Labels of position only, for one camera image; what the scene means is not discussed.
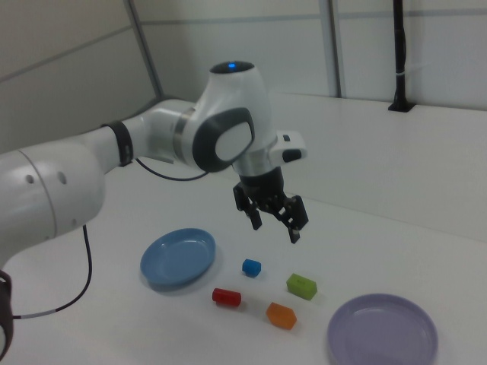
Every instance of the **green block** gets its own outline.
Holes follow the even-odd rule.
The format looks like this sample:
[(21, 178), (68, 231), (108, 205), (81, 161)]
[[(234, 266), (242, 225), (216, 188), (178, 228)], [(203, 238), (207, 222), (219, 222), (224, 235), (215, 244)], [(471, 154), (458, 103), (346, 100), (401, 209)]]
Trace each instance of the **green block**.
[(317, 283), (300, 275), (293, 274), (286, 281), (290, 293), (306, 300), (311, 300), (318, 292)]

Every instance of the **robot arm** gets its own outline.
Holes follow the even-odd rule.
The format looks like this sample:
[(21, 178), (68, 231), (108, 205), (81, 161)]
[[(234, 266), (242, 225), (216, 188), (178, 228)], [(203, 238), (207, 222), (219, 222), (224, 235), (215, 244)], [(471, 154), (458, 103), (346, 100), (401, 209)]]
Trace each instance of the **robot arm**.
[[(166, 100), (83, 135), (0, 155), (0, 268), (28, 246), (94, 218), (104, 200), (104, 174), (136, 157), (178, 160), (206, 172), (232, 165), (240, 176), (234, 187), (237, 209), (246, 212), (255, 230), (262, 224), (258, 210), (273, 214), (295, 243), (307, 215), (299, 196), (288, 198), (283, 192), (280, 166), (306, 153), (299, 133), (272, 127), (266, 90), (254, 65), (216, 65), (196, 104)], [(0, 296), (10, 297), (8, 283), (0, 278)], [(5, 326), (0, 322), (11, 339)]]

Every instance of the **black pole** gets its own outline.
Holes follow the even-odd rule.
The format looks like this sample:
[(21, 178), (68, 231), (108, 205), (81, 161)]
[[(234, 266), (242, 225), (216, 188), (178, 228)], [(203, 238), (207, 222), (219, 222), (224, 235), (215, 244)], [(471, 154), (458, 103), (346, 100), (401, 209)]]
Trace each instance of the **black pole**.
[(404, 33), (403, 0), (394, 0), (394, 41), (396, 44), (396, 93), (389, 110), (407, 113), (414, 107), (406, 99), (406, 34)]

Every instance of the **black ring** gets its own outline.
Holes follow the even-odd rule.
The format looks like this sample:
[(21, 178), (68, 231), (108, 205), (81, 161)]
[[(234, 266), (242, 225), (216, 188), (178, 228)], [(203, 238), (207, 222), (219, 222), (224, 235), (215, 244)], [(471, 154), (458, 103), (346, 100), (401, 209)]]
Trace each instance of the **black ring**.
[(7, 273), (0, 270), (0, 331), (5, 333), (5, 346), (0, 348), (0, 360), (7, 354), (14, 337), (14, 317), (10, 307), (11, 280)]
[(110, 127), (113, 133), (115, 133), (116, 143), (119, 146), (120, 166), (127, 166), (134, 158), (134, 147), (132, 146), (129, 130), (119, 120), (109, 124), (103, 124), (102, 127)]

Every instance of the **purple plate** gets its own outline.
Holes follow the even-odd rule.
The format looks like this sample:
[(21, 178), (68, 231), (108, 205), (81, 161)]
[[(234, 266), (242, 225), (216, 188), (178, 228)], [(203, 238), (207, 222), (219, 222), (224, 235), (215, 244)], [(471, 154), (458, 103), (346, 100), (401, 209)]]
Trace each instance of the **purple plate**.
[(414, 303), (369, 294), (341, 306), (328, 325), (328, 346), (338, 365), (431, 365), (438, 335)]

